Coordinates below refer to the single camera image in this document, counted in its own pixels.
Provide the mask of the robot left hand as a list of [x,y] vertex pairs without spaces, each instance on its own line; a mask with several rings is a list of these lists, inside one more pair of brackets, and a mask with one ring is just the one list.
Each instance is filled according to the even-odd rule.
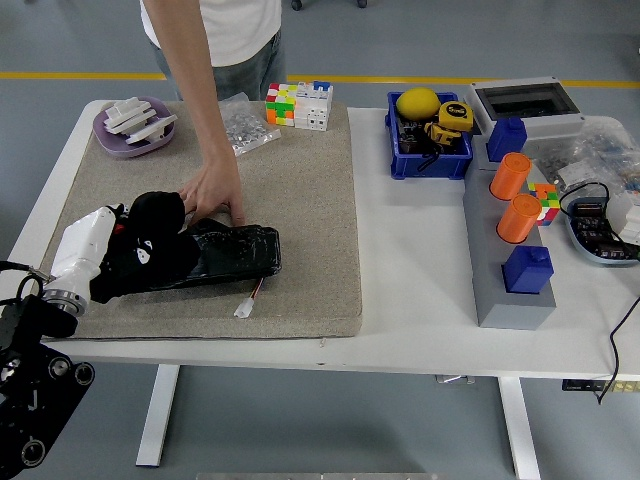
[[109,249],[116,211],[101,207],[69,225],[54,257],[54,280],[45,287],[48,301],[108,300],[125,291],[125,283],[151,260],[152,243],[120,237]]

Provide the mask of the person's right hand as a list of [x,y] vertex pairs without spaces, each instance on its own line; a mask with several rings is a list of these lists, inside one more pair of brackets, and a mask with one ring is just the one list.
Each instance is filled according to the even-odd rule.
[[191,224],[226,210],[233,226],[246,222],[241,181],[233,152],[207,154],[203,165],[179,191]]

